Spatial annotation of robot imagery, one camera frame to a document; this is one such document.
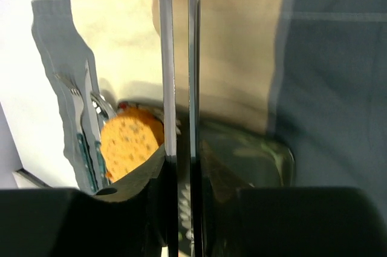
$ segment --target beige stripe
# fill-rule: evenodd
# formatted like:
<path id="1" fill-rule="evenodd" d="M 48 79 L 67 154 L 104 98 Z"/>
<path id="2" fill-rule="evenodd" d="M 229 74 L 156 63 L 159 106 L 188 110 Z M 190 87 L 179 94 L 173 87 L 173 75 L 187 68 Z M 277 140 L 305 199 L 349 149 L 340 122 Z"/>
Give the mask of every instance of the beige stripe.
<path id="1" fill-rule="evenodd" d="M 187 0 L 173 0 L 177 103 L 188 105 Z M 202 0 L 201 110 L 262 131 L 282 0 Z M 101 89 L 162 99 L 158 0 L 71 0 Z"/>

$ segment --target fork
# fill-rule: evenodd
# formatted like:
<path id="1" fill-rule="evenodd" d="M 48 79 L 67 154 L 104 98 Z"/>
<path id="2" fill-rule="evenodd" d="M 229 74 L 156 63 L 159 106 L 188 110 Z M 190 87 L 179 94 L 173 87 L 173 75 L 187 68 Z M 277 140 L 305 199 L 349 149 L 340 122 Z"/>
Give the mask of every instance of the fork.
<path id="1" fill-rule="evenodd" d="M 73 98 L 75 108 L 75 123 L 77 129 L 77 141 L 82 154 L 82 160 L 86 167 L 86 174 L 89 179 L 91 190 L 93 193 L 97 192 L 97 180 L 94 176 L 93 163 L 88 151 L 88 145 L 85 137 L 85 133 L 82 128 L 82 118 L 85 105 L 83 103 L 82 95 L 76 86 L 76 84 L 66 75 L 61 73 L 54 73 L 56 79 L 62 82 L 70 91 L 71 97 Z"/>

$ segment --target green utensil handle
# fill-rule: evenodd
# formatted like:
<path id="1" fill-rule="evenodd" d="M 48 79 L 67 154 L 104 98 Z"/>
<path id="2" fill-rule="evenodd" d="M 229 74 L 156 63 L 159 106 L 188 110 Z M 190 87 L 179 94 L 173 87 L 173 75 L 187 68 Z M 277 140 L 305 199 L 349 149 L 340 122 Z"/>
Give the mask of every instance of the green utensil handle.
<path id="1" fill-rule="evenodd" d="M 107 170 L 105 165 L 105 159 L 101 154 L 101 142 L 96 141 L 97 159 L 99 165 L 99 171 L 101 173 L 103 187 L 107 187 L 110 184 L 109 178 L 106 176 Z"/>
<path id="2" fill-rule="evenodd" d="M 80 153 L 82 154 L 83 164 L 85 165 L 85 168 L 86 168 L 86 174 L 89 179 L 91 191 L 93 193 L 96 193 L 98 191 L 97 180 L 94 176 L 93 163 L 91 162 L 91 158 L 87 149 L 88 146 L 87 146 L 86 138 L 82 133 L 78 133 L 77 139 L 78 139 Z"/>

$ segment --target gray cloth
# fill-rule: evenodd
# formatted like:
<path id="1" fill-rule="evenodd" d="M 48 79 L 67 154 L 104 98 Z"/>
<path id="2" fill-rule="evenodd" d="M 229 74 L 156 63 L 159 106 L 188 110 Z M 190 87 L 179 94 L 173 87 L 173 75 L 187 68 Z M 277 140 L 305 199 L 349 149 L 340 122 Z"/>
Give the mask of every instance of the gray cloth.
<path id="1" fill-rule="evenodd" d="M 296 185 L 359 187 L 387 222 L 387 0 L 294 0 L 290 18 L 272 101 Z"/>
<path id="2" fill-rule="evenodd" d="M 54 77 L 54 73 L 71 76 L 85 98 L 85 61 L 88 59 L 93 91 L 99 93 L 94 55 L 73 24 L 70 0 L 34 0 L 32 9 L 34 15 L 32 35 L 41 54 L 47 79 L 57 95 L 59 113 L 63 121 L 65 143 L 63 153 L 74 168 L 80 189 L 91 193 L 77 144 L 75 112 L 71 94 Z M 90 146 L 90 155 L 96 170 L 98 186 L 102 187 L 94 145 L 95 137 L 91 130 L 88 109 L 90 107 L 85 105 L 83 129 Z"/>

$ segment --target metal rod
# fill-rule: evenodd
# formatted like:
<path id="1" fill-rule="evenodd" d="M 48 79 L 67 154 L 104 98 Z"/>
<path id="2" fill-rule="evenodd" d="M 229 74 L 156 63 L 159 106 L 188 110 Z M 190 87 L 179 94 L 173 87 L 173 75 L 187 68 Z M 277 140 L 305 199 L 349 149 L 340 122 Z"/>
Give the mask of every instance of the metal rod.
<path id="1" fill-rule="evenodd" d="M 200 111 L 200 0 L 188 0 L 189 130 L 191 189 L 191 256 L 203 256 L 201 168 L 199 156 Z"/>
<path id="2" fill-rule="evenodd" d="M 158 1 L 160 8 L 161 61 L 163 65 L 165 152 L 167 158 L 172 161 L 177 153 L 172 0 Z"/>

